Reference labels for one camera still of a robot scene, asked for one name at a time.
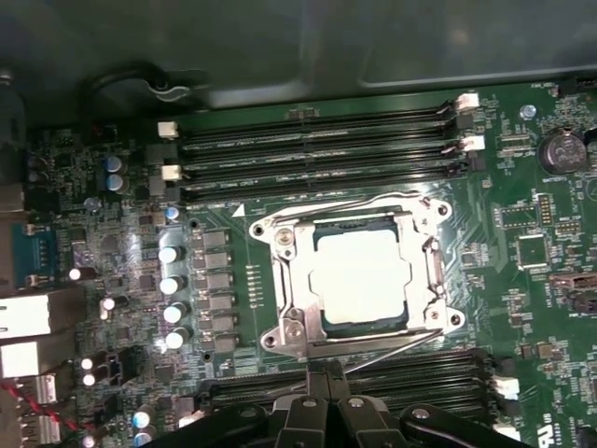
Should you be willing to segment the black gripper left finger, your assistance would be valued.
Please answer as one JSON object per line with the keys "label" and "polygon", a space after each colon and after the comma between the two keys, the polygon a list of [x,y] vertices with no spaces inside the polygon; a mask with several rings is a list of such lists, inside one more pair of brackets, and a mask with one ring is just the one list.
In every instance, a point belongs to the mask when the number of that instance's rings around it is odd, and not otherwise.
{"label": "black gripper left finger", "polygon": [[159,447],[323,447],[330,399],[329,367],[307,369],[307,393],[286,395],[268,412],[234,404],[158,437]]}

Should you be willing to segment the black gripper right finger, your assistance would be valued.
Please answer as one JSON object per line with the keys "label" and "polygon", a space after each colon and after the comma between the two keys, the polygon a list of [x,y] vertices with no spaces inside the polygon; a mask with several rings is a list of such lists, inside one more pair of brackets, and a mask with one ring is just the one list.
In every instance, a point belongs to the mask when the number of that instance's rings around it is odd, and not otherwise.
{"label": "black gripper right finger", "polygon": [[340,365],[329,367],[329,397],[357,447],[524,447],[494,429],[429,404],[398,417],[371,397],[354,395]]}

